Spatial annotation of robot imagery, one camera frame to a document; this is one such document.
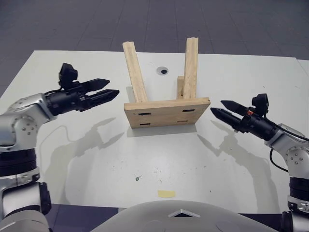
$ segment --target black cable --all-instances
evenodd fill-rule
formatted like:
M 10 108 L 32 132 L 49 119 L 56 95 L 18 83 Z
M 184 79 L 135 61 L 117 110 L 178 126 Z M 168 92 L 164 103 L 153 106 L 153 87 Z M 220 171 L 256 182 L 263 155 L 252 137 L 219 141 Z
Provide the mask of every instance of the black cable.
M 292 136 L 295 136 L 295 137 L 297 137 L 297 138 L 299 138 L 299 139 L 302 139 L 302 140 L 305 140 L 305 141 L 309 141 L 308 138 L 303 137 L 303 136 L 300 136 L 300 135 L 295 134 L 295 133 L 293 133 L 293 132 L 290 132 L 290 131 L 286 130 L 285 128 L 283 128 L 283 127 L 277 125 L 276 123 L 270 121 L 270 120 L 266 117 L 266 115 L 264 115 L 264 118 L 265 118 L 268 122 L 272 123 L 275 127 L 279 128 L 280 130 L 282 130 L 282 131 L 284 131 L 284 132 L 286 132 L 286 133 L 288 133 L 288 134 L 290 134 L 290 135 L 292 135 Z
M 61 91 L 61 89 L 62 89 L 62 87 L 60 87 L 60 89 L 50 90 L 50 91 L 48 91 L 48 92 L 44 93 L 44 95 L 51 94 L 51 93 L 57 93 L 57 92 L 60 92 L 60 91 Z
M 285 168 L 282 168 L 280 167 L 279 165 L 277 165 L 273 160 L 272 160 L 272 152 L 273 152 L 274 149 L 271 149 L 270 150 L 270 153 L 269 153 L 269 159 L 270 159 L 270 162 L 275 165 L 277 168 L 281 169 L 282 171 L 285 171 L 285 172 L 289 172 L 288 170 L 286 170 Z

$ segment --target wooden stool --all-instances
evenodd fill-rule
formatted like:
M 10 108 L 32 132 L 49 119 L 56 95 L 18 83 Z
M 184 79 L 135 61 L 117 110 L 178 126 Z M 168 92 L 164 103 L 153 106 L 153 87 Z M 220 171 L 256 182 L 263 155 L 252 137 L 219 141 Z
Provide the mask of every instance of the wooden stool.
M 134 42 L 123 44 L 135 103 L 125 103 L 131 128 L 194 124 L 210 105 L 209 98 L 196 98 L 198 38 L 188 38 L 184 76 L 177 78 L 177 99 L 148 101 Z

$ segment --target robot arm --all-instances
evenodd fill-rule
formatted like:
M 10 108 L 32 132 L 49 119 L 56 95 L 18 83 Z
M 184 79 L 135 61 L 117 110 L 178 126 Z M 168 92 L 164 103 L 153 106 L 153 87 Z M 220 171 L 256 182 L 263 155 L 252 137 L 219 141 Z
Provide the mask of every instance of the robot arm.
M 300 132 L 285 126 L 275 124 L 267 119 L 267 94 L 259 94 L 253 98 L 252 105 L 245 107 L 234 101 L 221 101 L 230 111 L 243 116 L 242 119 L 224 109 L 211 108 L 213 114 L 232 128 L 242 133 L 252 133 L 264 139 L 265 145 L 275 150 L 285 160 L 290 176 L 290 195 L 288 206 L 290 211 L 283 212 L 281 227 L 287 232 L 309 231 L 309 139 Z
M 60 89 L 22 98 L 0 115 L 0 221 L 4 218 L 4 222 L 11 221 L 7 217 L 15 218 L 16 214 L 21 216 L 14 225 L 0 226 L 1 231 L 11 231 L 12 226 L 23 223 L 33 223 L 34 228 L 46 224 L 27 220 L 27 217 L 41 217 L 33 210 L 47 214 L 51 208 L 47 184 L 38 182 L 40 172 L 34 148 L 39 128 L 59 114 L 91 109 L 111 101 L 119 93 L 106 89 L 87 95 L 110 81 L 94 79 L 79 83 L 77 76 L 77 70 L 64 63 L 59 73 Z

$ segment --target wooden leg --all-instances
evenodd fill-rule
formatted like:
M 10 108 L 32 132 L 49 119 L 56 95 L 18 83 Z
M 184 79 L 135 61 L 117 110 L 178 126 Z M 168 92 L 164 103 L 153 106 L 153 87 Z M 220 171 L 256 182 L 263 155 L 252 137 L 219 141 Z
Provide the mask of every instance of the wooden leg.
M 197 54 L 198 38 L 188 38 L 185 49 L 183 98 L 197 95 Z
M 127 69 L 129 70 L 135 101 L 147 102 L 148 99 L 143 82 L 143 77 L 140 71 L 139 60 L 137 59 L 134 42 L 124 42 L 122 46 L 125 52 Z
M 177 78 L 177 99 L 183 99 L 184 76 Z

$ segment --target yellow sticky note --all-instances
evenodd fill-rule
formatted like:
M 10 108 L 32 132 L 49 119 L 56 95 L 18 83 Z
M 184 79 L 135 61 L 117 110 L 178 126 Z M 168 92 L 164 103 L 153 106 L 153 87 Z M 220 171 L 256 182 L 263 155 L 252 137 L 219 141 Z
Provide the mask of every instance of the yellow sticky note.
M 175 192 L 174 191 L 158 190 L 158 195 L 161 198 L 170 198 L 170 197 L 175 197 Z

